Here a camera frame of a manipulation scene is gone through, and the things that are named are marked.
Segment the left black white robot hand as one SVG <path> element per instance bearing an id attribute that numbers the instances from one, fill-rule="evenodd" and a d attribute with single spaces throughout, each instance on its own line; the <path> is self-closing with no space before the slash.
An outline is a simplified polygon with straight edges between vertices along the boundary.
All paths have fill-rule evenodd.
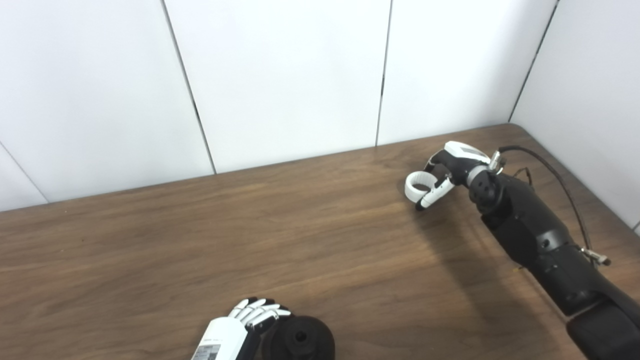
<path id="1" fill-rule="evenodd" d="M 268 331 L 293 316 L 272 298 L 247 297 L 206 327 L 192 360 L 253 360 Z"/>

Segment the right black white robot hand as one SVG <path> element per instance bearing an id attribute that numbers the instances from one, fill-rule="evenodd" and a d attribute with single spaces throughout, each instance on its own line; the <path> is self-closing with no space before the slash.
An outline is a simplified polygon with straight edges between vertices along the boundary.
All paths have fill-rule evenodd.
<path id="1" fill-rule="evenodd" d="M 423 211 L 454 187 L 468 187 L 478 172 L 489 169 L 489 164 L 490 157 L 474 146 L 448 141 L 427 160 L 423 170 L 406 177 L 405 196 L 416 210 Z"/>

